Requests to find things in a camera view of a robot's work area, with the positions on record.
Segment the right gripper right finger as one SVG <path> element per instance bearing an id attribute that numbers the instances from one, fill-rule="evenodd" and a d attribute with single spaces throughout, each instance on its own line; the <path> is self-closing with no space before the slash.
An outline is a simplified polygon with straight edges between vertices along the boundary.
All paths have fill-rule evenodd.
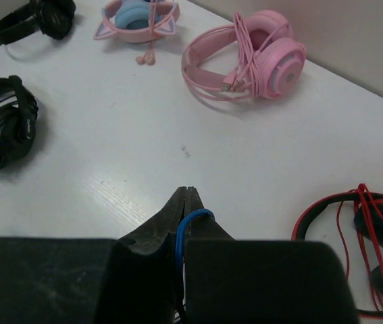
<path id="1" fill-rule="evenodd" d="M 196 188 L 188 187 L 182 218 L 185 219 L 193 211 L 204 209 L 203 202 Z M 233 240 L 216 221 L 208 215 L 201 215 L 190 221 L 185 227 L 184 240 L 187 239 L 214 239 Z"/>

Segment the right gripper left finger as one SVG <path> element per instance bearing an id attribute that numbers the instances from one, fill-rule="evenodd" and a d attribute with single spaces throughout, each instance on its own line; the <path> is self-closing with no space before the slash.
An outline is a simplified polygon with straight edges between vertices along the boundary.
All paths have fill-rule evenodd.
<path id="1" fill-rule="evenodd" d="M 154 216 L 118 240 L 132 254 L 149 256 L 161 250 L 182 221 L 187 187 L 178 187 Z"/>

